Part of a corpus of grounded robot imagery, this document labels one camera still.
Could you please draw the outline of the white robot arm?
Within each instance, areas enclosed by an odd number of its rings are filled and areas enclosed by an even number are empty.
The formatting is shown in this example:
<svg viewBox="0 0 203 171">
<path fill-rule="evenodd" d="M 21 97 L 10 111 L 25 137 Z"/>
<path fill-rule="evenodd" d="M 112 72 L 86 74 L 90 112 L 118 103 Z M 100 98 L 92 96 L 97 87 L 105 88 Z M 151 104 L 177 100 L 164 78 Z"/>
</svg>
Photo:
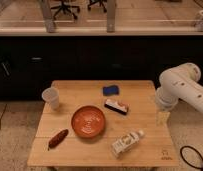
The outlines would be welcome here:
<svg viewBox="0 0 203 171">
<path fill-rule="evenodd" d="M 198 83 L 201 70 L 194 63 L 184 63 L 164 70 L 159 76 L 160 86 L 154 101 L 157 105 L 157 125 L 165 125 L 170 111 L 183 100 L 203 114 L 203 86 Z"/>
</svg>

